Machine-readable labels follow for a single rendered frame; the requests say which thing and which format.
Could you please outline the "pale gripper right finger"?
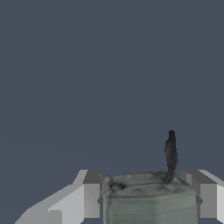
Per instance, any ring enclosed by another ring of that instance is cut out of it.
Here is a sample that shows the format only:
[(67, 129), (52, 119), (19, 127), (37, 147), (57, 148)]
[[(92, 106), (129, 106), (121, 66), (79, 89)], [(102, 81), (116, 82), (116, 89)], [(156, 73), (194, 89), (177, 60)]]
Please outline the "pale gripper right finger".
[(206, 170), (181, 171), (180, 178), (196, 191), (197, 215), (224, 224), (224, 180)]

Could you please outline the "grey-green block with dark stem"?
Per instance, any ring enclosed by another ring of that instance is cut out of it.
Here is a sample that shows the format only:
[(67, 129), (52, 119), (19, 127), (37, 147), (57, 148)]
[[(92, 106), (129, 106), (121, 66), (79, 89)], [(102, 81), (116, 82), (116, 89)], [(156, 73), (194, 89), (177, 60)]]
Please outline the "grey-green block with dark stem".
[(103, 224), (198, 224), (196, 191), (177, 177), (174, 131), (164, 154), (167, 171), (126, 173), (103, 180)]

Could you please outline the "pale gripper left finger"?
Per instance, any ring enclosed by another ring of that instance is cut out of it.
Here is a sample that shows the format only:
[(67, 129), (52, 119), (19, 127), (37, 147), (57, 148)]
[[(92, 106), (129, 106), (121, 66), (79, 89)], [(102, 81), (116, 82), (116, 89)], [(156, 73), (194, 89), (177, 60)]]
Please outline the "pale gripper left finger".
[(102, 171), (80, 170), (71, 185), (28, 208), (15, 224), (81, 224), (100, 218)]

